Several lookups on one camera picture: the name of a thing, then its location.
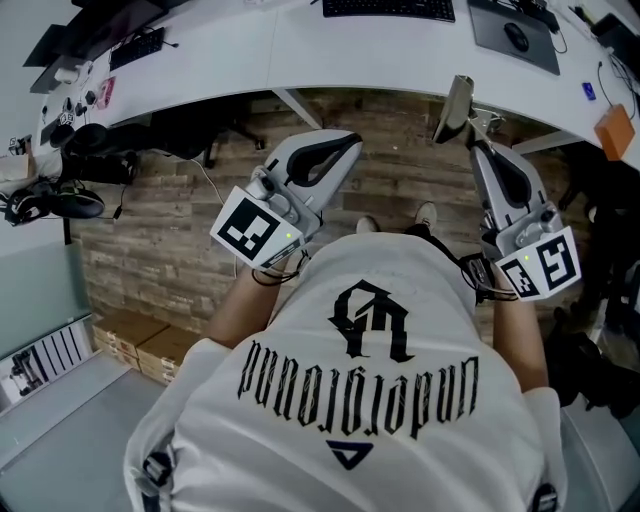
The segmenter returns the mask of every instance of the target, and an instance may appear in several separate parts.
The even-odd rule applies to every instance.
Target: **keyboard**
[[[162,50],[164,32],[164,28],[158,28],[113,50],[113,52],[111,52],[111,60],[109,61],[111,71],[115,71],[122,66],[126,66],[131,62]]]
[[[409,16],[455,22],[451,0],[322,0],[325,18],[337,16]]]

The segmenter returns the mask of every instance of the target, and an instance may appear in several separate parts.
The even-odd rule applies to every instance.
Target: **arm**
[[[279,261],[274,265],[274,270],[282,272],[287,260]],[[251,270],[248,265],[242,269],[204,331],[204,336],[230,349],[252,334],[265,330],[280,292],[280,285],[262,286],[256,283]],[[278,282],[261,272],[256,274],[262,283]]]
[[[494,274],[500,288],[511,289],[500,270],[495,269]],[[523,393],[549,386],[547,362],[533,302],[496,301],[493,348],[516,374]]]

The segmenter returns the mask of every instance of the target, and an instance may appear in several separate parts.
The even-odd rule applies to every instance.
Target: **desk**
[[[194,0],[170,19],[167,39],[180,43],[116,70],[111,105],[92,110],[90,120],[110,125],[176,105],[272,90],[314,128],[319,118],[296,89],[362,87],[445,96],[453,76],[475,81],[475,101],[549,124],[559,131],[516,146],[526,153],[578,140],[599,146],[593,127],[609,108],[598,85],[598,62],[609,98],[633,111],[632,98],[616,78],[607,54],[559,17],[568,52],[558,55],[559,77],[526,62],[476,46],[466,0],[454,0],[456,23],[398,17],[325,19],[320,2],[291,0],[275,7]],[[562,48],[559,36],[553,36]],[[108,75],[108,55],[94,65],[91,82]],[[581,84],[591,82],[596,101]],[[61,86],[47,100],[51,119],[65,97],[75,101],[77,85]],[[640,113],[633,124],[640,131]],[[624,160],[640,169],[640,142],[634,138]]]

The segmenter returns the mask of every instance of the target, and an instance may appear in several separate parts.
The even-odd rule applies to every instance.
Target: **gothic logo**
[[[373,295],[371,300],[349,317],[349,300],[354,291],[361,290]],[[408,311],[389,298],[390,293],[364,280],[342,292],[333,306],[333,317],[329,321],[338,328],[347,340],[347,354],[353,357],[368,357],[362,354],[362,338],[371,323],[372,331],[386,331],[389,319],[391,331],[390,357],[397,363],[409,361],[407,355],[407,332],[404,321]]]
[[[243,199],[218,235],[250,260],[254,259],[278,227],[278,221],[248,199]]]
[[[549,290],[554,290],[576,276],[571,253],[563,236],[554,238],[536,249],[542,263]]]

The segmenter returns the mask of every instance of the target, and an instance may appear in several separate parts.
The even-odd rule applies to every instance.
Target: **white sneaker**
[[[380,231],[380,226],[373,219],[373,217],[362,217],[358,220],[358,224],[356,225],[356,233],[361,235],[363,233],[378,233]]]
[[[438,222],[438,210],[431,201],[424,203],[416,213],[416,224],[425,224],[429,229],[434,229]]]

